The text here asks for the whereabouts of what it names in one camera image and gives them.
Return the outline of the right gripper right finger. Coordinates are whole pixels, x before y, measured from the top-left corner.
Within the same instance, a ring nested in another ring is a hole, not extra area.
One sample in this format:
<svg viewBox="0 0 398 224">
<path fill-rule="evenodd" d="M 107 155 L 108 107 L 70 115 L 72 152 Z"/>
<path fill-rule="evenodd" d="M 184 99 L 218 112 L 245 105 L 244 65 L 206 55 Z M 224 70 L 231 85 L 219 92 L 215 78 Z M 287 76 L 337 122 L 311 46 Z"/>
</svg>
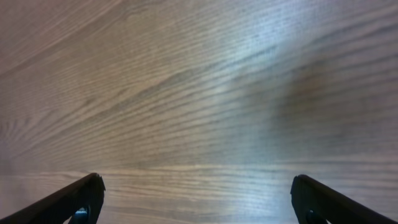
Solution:
<svg viewBox="0 0 398 224">
<path fill-rule="evenodd" d="M 290 194 L 299 224 L 397 224 L 307 175 L 294 177 Z"/>
</svg>

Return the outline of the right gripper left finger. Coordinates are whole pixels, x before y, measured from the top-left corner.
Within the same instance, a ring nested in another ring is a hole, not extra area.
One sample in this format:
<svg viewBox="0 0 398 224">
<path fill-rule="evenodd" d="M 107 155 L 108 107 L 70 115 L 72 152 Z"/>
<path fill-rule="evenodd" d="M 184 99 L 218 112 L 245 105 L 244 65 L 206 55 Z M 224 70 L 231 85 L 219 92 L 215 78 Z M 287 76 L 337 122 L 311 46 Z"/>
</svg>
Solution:
<svg viewBox="0 0 398 224">
<path fill-rule="evenodd" d="M 1 219 L 1 224 L 96 224 L 103 206 L 102 177 L 91 173 L 53 194 Z"/>
</svg>

